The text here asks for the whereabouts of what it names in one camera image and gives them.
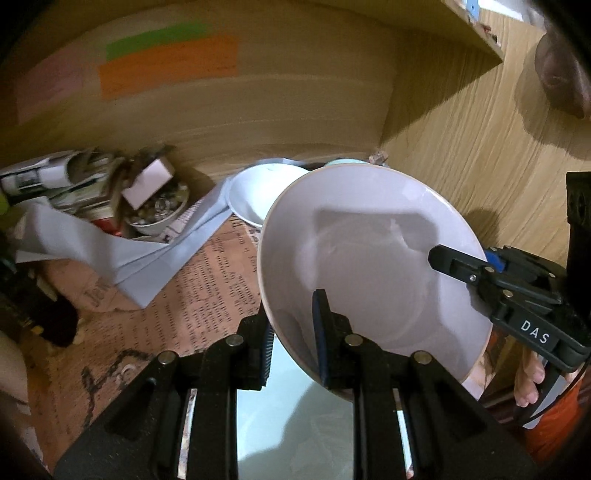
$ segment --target blue clip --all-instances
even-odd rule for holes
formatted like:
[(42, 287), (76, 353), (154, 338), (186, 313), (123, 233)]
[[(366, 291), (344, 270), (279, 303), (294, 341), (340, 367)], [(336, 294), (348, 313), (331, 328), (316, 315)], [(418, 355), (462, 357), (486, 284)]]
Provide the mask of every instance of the blue clip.
[(506, 267), (506, 263), (501, 257), (499, 257), (498, 254), (488, 249), (484, 250), (484, 254), (486, 255), (486, 261), (495, 267), (497, 272), (503, 272)]
[(478, 0), (466, 0), (466, 10), (477, 20), (480, 17), (480, 5), (478, 5)]

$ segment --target black handle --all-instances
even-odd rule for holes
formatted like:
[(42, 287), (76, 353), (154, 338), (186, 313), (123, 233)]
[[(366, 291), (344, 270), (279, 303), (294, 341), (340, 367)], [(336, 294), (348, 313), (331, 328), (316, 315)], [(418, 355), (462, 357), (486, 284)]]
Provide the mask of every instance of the black handle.
[(556, 381), (560, 378), (561, 371), (555, 367), (551, 363), (546, 364), (545, 368), (545, 377), (544, 381), (537, 385), (538, 388), (538, 401), (535, 403), (530, 403), (526, 407), (517, 407), (517, 411), (515, 412), (515, 421), (519, 425), (524, 425), (529, 422), (530, 418), (535, 415), (535, 412), (538, 410), (552, 387), (556, 383)]

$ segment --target orange fabric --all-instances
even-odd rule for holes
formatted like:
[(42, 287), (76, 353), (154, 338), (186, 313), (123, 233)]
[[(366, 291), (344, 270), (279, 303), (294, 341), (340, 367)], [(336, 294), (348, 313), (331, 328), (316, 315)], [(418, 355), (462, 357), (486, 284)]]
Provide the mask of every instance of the orange fabric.
[(577, 402), (581, 381), (542, 416), (531, 430), (525, 429), (525, 447), (538, 463), (547, 461), (558, 451), (579, 421), (582, 409)]

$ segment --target pink sticky note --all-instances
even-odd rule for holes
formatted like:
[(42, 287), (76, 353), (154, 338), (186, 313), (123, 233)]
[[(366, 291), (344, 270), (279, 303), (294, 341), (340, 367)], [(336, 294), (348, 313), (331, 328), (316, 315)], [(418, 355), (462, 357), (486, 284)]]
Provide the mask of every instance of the pink sticky note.
[(82, 88), (83, 68), (80, 58), (80, 51), (76, 47), (64, 47), (15, 81), (19, 124)]

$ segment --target bowl rim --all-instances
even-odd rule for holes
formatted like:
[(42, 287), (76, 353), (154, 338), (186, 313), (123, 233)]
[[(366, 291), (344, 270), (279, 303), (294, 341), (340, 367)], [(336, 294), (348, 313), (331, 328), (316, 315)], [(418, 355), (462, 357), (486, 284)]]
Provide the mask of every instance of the bowl rim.
[[(423, 187), (425, 187), (428, 191), (430, 191), (432, 194), (435, 195), (436, 198), (439, 199), (439, 201), (443, 202), (452, 212), (454, 212), (457, 216), (459, 216), (462, 221), (465, 223), (465, 225), (468, 227), (469, 231), (472, 233), (473, 235), (473, 239), (475, 241), (475, 244), (478, 245), (480, 252), (482, 253), (482, 258), (485, 258), (485, 254), (484, 254), (484, 250), (482, 249), (482, 245), (480, 244), (480, 241), (477, 239), (476, 234), (474, 233), (474, 231), (472, 230), (472, 227), (470, 227), (470, 225), (468, 224), (468, 222), (466, 221), (466, 219), (463, 217), (463, 215), (458, 212), (456, 210), (456, 208), (450, 203), (448, 202), (441, 194), (437, 193), (435, 190), (433, 190), (431, 187), (429, 187), (428, 185), (424, 184), (422, 181), (415, 179), (414, 177), (411, 177), (410, 175), (407, 175), (401, 171), (395, 170), (393, 168), (389, 168), (389, 167), (383, 167), (383, 166), (379, 166), (379, 165), (374, 165), (371, 163), (366, 163), (361, 164), (361, 163), (340, 163), (340, 164), (333, 164), (333, 165), (328, 165), (328, 166), (324, 166), (322, 168), (318, 168), (317, 170), (313, 170), (311, 172), (309, 172), (306, 175), (301, 176), (299, 179), (295, 180), (293, 183), (291, 183), (285, 190), (283, 190), (283, 192), (281, 192), (281, 194), (275, 199), (275, 202), (273, 203), (273, 205), (271, 206), (271, 208), (269, 209), (269, 212), (267, 213), (267, 216), (265, 217), (265, 222), (263, 223), (263, 227), (261, 230), (261, 236), (259, 238), (259, 242), (258, 242), (258, 249), (257, 249), (257, 254), (256, 254), (256, 278), (258, 280), (258, 285), (259, 285), (259, 291), (261, 293), (261, 301), (263, 304), (263, 307), (265, 309), (265, 313), (267, 314), (267, 318), (269, 318), (269, 322), (271, 324), (271, 326), (273, 327), (273, 330), (275, 331), (275, 334), (277, 335), (277, 338), (279, 339), (279, 341), (281, 342), (281, 344), (283, 345), (283, 347), (285, 348), (285, 350), (287, 351), (287, 353), (290, 354), (290, 356), (293, 358), (293, 360), (297, 363), (297, 365), (315, 382), (319, 383), (320, 385), (322, 385), (322, 382), (320, 380), (320, 377), (318, 376), (317, 373), (315, 373), (302, 359), (301, 357), (297, 354), (297, 352), (294, 350), (294, 348), (289, 345), (286, 341), (284, 341), (283, 339), (286, 338), (287, 336), (285, 335), (285, 333), (281, 330), (281, 328), (277, 327), (277, 324), (275, 322), (273, 313), (271, 312), (271, 309), (269, 307), (269, 301), (268, 301), (268, 297), (267, 297), (267, 293), (265, 292), (264, 289), (264, 284), (263, 284), (263, 279), (262, 279), (262, 252), (265, 246), (264, 243), (264, 238), (265, 238), (265, 228), (267, 227), (267, 220), (271, 217), (271, 214), (273, 213), (273, 210), (277, 207), (277, 204), (279, 203), (279, 201), (281, 200), (281, 198), (283, 197), (283, 195), (290, 190), (292, 187), (295, 187), (295, 185), (300, 182), (302, 179), (309, 179), (311, 175), (315, 175), (318, 172), (321, 171), (326, 171), (326, 169), (328, 168), (385, 168), (387, 170), (390, 170), (394, 173), (397, 173), (399, 175), (402, 175), (406, 178), (408, 178), (411, 181), (417, 182), (419, 184), (421, 184)], [(486, 335), (486, 342), (484, 342), (484, 345), (482, 347), (482, 350), (480, 352), (480, 355), (477, 357), (475, 363), (470, 367), (470, 370), (468, 371), (468, 373), (465, 375), (464, 379), (462, 379), (462, 381), (460, 383), (464, 383), (472, 374), (472, 372), (476, 369), (476, 367), (479, 364), (479, 361), (482, 357), (482, 355), (485, 353), (486, 351), (486, 347), (488, 346), (488, 343), (491, 339), (491, 334), (492, 334), (492, 323), (489, 326), (488, 329), (488, 334)], [(353, 400), (353, 395), (350, 391), (347, 390), (339, 390), (339, 391), (333, 391), (330, 390), (332, 393), (334, 393), (335, 395), (344, 398), (345, 400), (349, 400), (352, 401)]]

